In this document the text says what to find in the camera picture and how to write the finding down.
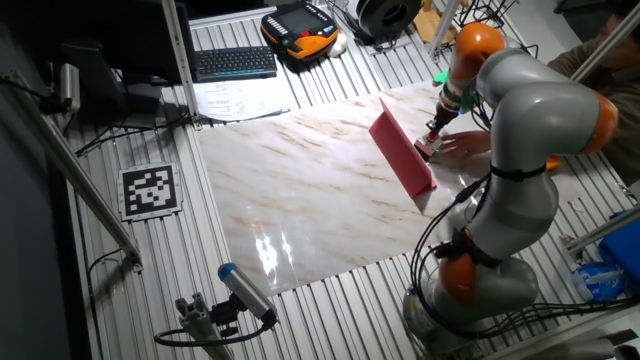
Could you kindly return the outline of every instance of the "metal rail table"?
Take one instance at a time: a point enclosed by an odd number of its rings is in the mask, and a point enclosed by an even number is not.
[[[196,50],[262,45],[261,17],[270,9],[193,21],[191,32]],[[511,23],[503,28],[519,38]],[[401,46],[374,53],[352,39],[348,51],[301,74],[279,67],[286,79],[291,108],[304,108],[358,95],[383,91],[419,81],[430,81],[448,66],[449,54],[433,64],[418,35],[409,29]],[[178,87],[164,93],[167,112],[176,103],[185,104]],[[77,125],[70,131],[72,148],[78,149],[99,129]],[[154,162],[176,162],[184,184],[183,211],[162,219],[125,224],[135,234],[145,269],[130,271],[121,254],[96,266],[91,274],[96,292],[97,328],[105,359],[206,359],[199,348],[156,346],[153,334],[178,328],[174,300],[201,292],[208,304],[225,301],[228,290],[216,276],[220,264],[229,262],[219,216],[202,161],[197,134],[191,125],[158,129],[118,138],[80,159],[98,190],[117,208],[117,174],[121,169]],[[583,196],[561,204],[549,233],[518,256],[529,262],[540,281],[540,300],[579,301],[568,280],[573,266],[559,237],[585,235],[607,221],[616,211],[634,202],[620,190],[617,175],[599,155],[567,160]],[[75,241],[80,268],[83,252],[90,263],[117,249],[88,207],[69,186]],[[409,256],[402,254],[338,276],[327,278],[271,297],[281,319],[275,331],[251,341],[230,346],[237,359],[414,359],[426,357],[420,344],[408,336],[401,317],[401,299],[409,285]],[[595,245],[585,248],[587,259],[598,260]],[[101,358],[98,334],[89,311],[87,279],[81,272],[88,328],[94,358]],[[630,311],[583,317],[563,317],[480,341],[453,354],[455,359],[523,358],[608,323]],[[259,324],[249,314],[239,320],[240,333],[255,331]]]

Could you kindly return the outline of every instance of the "cable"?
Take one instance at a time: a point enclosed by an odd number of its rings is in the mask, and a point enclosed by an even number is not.
[[[538,46],[538,44],[533,44],[533,45],[529,45],[529,46],[524,46],[524,45],[520,44],[520,46],[521,46],[521,47],[522,47],[522,49],[523,49],[524,51],[526,51],[529,55],[532,55],[532,56],[533,56],[534,58],[536,58],[536,59],[538,58],[538,52],[539,52],[539,50],[540,50],[540,46]],[[536,50],[535,55],[533,55],[533,54],[531,54],[531,53],[529,52],[529,49],[532,49],[532,48],[535,48],[535,50]]]
[[[640,298],[627,298],[622,300],[614,300],[604,303],[595,303],[595,304],[553,304],[553,303],[537,303],[530,305],[518,312],[513,312],[507,314],[506,317],[500,321],[499,323],[478,332],[466,331],[456,326],[449,324],[435,309],[431,308],[427,303],[424,291],[422,288],[422,282],[420,281],[421,274],[426,270],[426,261],[428,257],[440,249],[445,244],[437,245],[433,248],[430,248],[427,254],[420,259],[420,253],[426,243],[427,238],[431,235],[433,230],[437,227],[437,225],[442,221],[442,219],[450,212],[453,206],[466,201],[466,199],[471,196],[474,192],[480,188],[480,185],[485,181],[490,179],[491,173],[487,174],[484,178],[474,182],[473,184],[467,186],[463,189],[458,195],[454,202],[449,205],[446,209],[444,209],[441,213],[439,213],[427,226],[425,232],[422,237],[418,241],[416,245],[415,252],[413,253],[411,264],[410,264],[410,276],[411,283],[413,289],[415,290],[416,296],[420,300],[420,303],[424,310],[427,312],[430,318],[432,318],[436,323],[442,326],[445,330],[453,333],[454,335],[471,338],[471,339],[488,339],[495,336],[499,336],[505,334],[509,331],[513,331],[520,326],[524,326],[530,324],[532,322],[543,321],[547,319],[552,319],[560,316],[571,316],[571,315],[584,315],[590,314],[594,312],[617,309],[617,308],[627,308],[633,306],[635,304],[640,303]],[[478,204],[478,209],[482,207],[484,202],[484,198],[488,192],[488,189],[485,189],[485,193],[483,197],[480,199],[480,203]],[[431,274],[427,271],[427,286],[430,281]]]
[[[47,104],[48,106],[50,106],[50,109],[55,110],[55,112],[61,112],[61,113],[66,113],[68,111],[67,107],[62,104],[61,102],[57,102],[57,101],[53,101],[51,97],[46,96],[46,95],[42,95],[37,91],[31,90],[26,86],[22,86],[20,84],[18,84],[17,82],[9,79],[9,77],[6,76],[0,76],[0,85],[2,84],[7,84],[9,86],[12,86],[14,88],[20,89],[26,93],[28,93],[29,95],[37,98],[38,100],[40,100],[40,105],[41,105],[41,111],[42,111],[42,105],[43,104]]]
[[[136,135],[136,134],[141,134],[143,132],[146,131],[150,131],[150,130],[157,130],[157,129],[162,129],[162,128],[166,128],[169,127],[183,119],[185,119],[187,116],[189,115],[189,112],[185,112],[184,114],[182,114],[182,116],[180,116],[179,118],[172,120],[164,125],[160,125],[160,126],[156,126],[153,127],[151,129],[142,129],[142,130],[136,130],[136,131],[132,131],[132,132],[128,132],[128,133],[124,133],[124,134],[120,134],[120,135],[113,135],[104,139],[100,139],[102,137],[102,135],[104,135],[107,131],[109,131],[111,128],[106,128],[103,132],[100,133],[100,135],[96,136],[93,140],[91,140],[87,145],[81,147],[78,151],[76,151],[76,156],[77,157],[81,157],[83,155],[85,155],[86,153],[88,153],[90,151],[90,148],[93,146],[97,146],[100,144],[103,144],[109,140],[114,140],[114,139],[118,139],[124,136],[129,136],[129,135]]]
[[[475,122],[483,131],[490,133],[493,114],[489,117],[486,109],[484,108],[484,103],[481,102],[476,95],[473,96],[471,106],[471,118],[473,119],[473,122]]]
[[[349,21],[349,14],[342,9],[340,6],[338,6],[336,4],[336,2],[334,0],[324,0],[327,5],[329,6],[330,10],[331,10],[331,14],[339,20],[342,20],[342,23],[344,25],[347,26],[347,28],[349,30],[351,30],[351,33],[355,36],[355,34],[358,32],[357,29],[355,29],[352,25],[351,22]],[[338,28],[340,28],[340,24],[338,21],[336,21],[336,25],[338,26]]]
[[[84,237],[84,227],[82,226],[82,214],[80,214],[80,201],[78,200],[78,193],[74,192],[74,200],[76,202],[76,215],[78,216],[78,226],[80,227],[80,241],[82,242],[82,256],[84,258],[84,269],[87,274],[87,289],[89,290],[89,302],[91,304],[91,316],[93,317],[93,326],[96,331],[96,339],[98,340],[98,350],[100,351],[100,358],[104,360],[102,354],[102,340],[100,336],[100,327],[98,326],[98,312],[96,310],[96,302],[93,295],[93,285],[91,283],[91,276],[88,276],[89,270],[87,268],[87,262],[89,258],[87,256],[87,243]]]
[[[69,122],[67,123],[67,126],[65,126],[64,130],[62,130],[62,136],[67,136],[67,131],[69,131],[69,128],[71,127],[71,123],[75,118],[76,118],[76,114],[71,115],[71,118],[69,118]]]
[[[122,251],[122,248],[119,248],[119,249],[114,250],[114,251],[112,251],[112,252],[108,252],[108,253],[106,253],[106,254],[104,254],[104,255],[100,256],[99,258],[97,258],[97,259],[96,259],[96,260],[91,264],[91,266],[89,266],[89,270],[87,270],[87,275],[89,275],[89,274],[91,273],[91,270],[93,270],[93,267],[94,267],[94,266],[98,265],[98,263],[100,262],[100,260],[102,260],[102,259],[106,258],[107,256],[113,255],[113,254],[115,254],[115,253],[117,253],[117,252],[119,252],[119,251]]]
[[[175,341],[175,340],[165,340],[163,337],[174,335],[174,334],[185,334],[187,331],[185,329],[173,329],[163,331],[161,333],[155,334],[153,336],[153,341],[160,345],[172,346],[172,347],[200,347],[200,346],[222,346],[222,345],[230,345],[235,344],[247,340],[251,340],[255,337],[260,336],[263,332],[269,330],[276,322],[271,324],[263,324],[260,329],[255,331],[249,335],[238,336],[233,339],[223,339],[223,340],[209,340],[209,341]]]
[[[127,110],[131,110],[131,104],[129,103],[129,99],[131,98],[131,94],[129,93],[129,87],[124,83],[124,79],[122,78],[122,74],[120,74],[119,71],[114,71],[116,73],[116,75],[118,75],[118,78],[120,78],[120,82],[122,83],[122,86],[124,86],[124,93],[126,95],[124,101],[127,103]]]
[[[387,44],[386,47],[383,44],[375,44],[373,45],[373,49],[377,52],[391,51],[395,49],[397,43],[398,43],[398,39],[393,39],[391,41],[386,42]]]

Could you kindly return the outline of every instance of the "metal bracket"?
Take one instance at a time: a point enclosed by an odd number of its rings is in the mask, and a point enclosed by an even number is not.
[[[201,293],[192,295],[193,302],[188,303],[184,298],[176,300],[176,309],[182,314],[180,325],[196,341],[221,340],[220,332],[211,323],[207,304]],[[232,360],[233,356],[226,346],[203,346],[202,349],[216,360]]]
[[[433,61],[434,64],[439,64],[440,63],[440,53],[442,52],[442,49],[438,48],[434,51],[433,54],[431,54],[431,60]]]
[[[574,238],[571,235],[560,234],[560,244],[562,244],[562,246],[564,246],[565,249],[569,249],[571,246],[573,246],[575,241],[576,241],[576,238]],[[583,253],[582,249],[577,252],[569,252],[569,256],[571,256],[571,259],[573,259],[573,261],[575,261],[576,265],[578,266],[584,263],[582,253]]]
[[[628,198],[631,198],[633,200],[636,200],[636,201],[638,200],[638,199],[636,199],[636,195],[633,193],[633,191],[629,190],[629,188],[626,185],[621,184],[619,182],[616,182],[616,185],[618,185],[618,187],[620,188],[620,190],[622,191],[624,196],[626,196]]]
[[[142,270],[144,270],[144,266],[142,266],[142,262],[138,261],[137,263],[133,264],[132,270],[140,274]]]
[[[202,130],[202,122],[206,121],[207,117],[201,114],[191,117],[191,124],[196,131]]]

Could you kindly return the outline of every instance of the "metal pole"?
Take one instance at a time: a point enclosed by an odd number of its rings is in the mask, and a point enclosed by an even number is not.
[[[594,242],[602,239],[603,237],[611,234],[614,231],[619,230],[620,228],[631,224],[638,219],[640,219],[640,206],[634,207],[633,209],[614,218],[608,223],[596,228],[587,235],[572,241],[567,246],[567,250],[569,250],[570,254],[575,254],[584,249],[587,245],[593,244]]]
[[[198,103],[196,101],[196,92],[193,88],[193,79],[191,79],[191,70],[189,69],[189,61],[187,59],[187,51],[184,47],[182,32],[180,31],[180,22],[178,21],[178,11],[174,0],[162,0],[162,8],[164,9],[164,17],[167,21],[167,28],[171,36],[171,44],[173,52],[178,63],[180,78],[182,79],[182,87],[187,98],[187,106],[191,121],[196,130],[202,130],[202,122],[200,120],[200,112],[198,111]]]
[[[438,61],[437,58],[440,45],[442,45],[442,40],[444,40],[444,36],[451,27],[451,22],[453,21],[453,17],[455,16],[458,7],[460,7],[461,2],[462,0],[449,0],[447,2],[447,6],[444,8],[444,13],[442,13],[440,23],[438,24],[436,33],[433,35],[433,40],[429,46],[429,55],[434,62]]]
[[[17,73],[14,73],[11,78],[13,81],[26,86],[21,76]],[[53,160],[87,206],[93,211],[100,223],[107,229],[118,245],[122,247],[129,260],[133,263],[134,269],[136,271],[142,270],[138,246],[131,241],[120,219],[100,196],[98,189],[67,146],[60,130],[40,114],[40,110],[38,110],[31,95],[26,92],[9,85],[0,85],[0,95],[7,99],[7,103],[40,142],[47,156]]]
[[[571,80],[581,82],[589,76],[620,45],[640,23],[640,3],[627,15],[609,37],[571,76]]]

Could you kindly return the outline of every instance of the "blue cap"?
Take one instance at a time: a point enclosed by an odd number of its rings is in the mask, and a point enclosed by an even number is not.
[[[218,277],[220,278],[220,281],[224,282],[227,276],[229,276],[229,274],[231,274],[231,272],[237,268],[238,267],[234,263],[220,265],[220,267],[218,268]]]

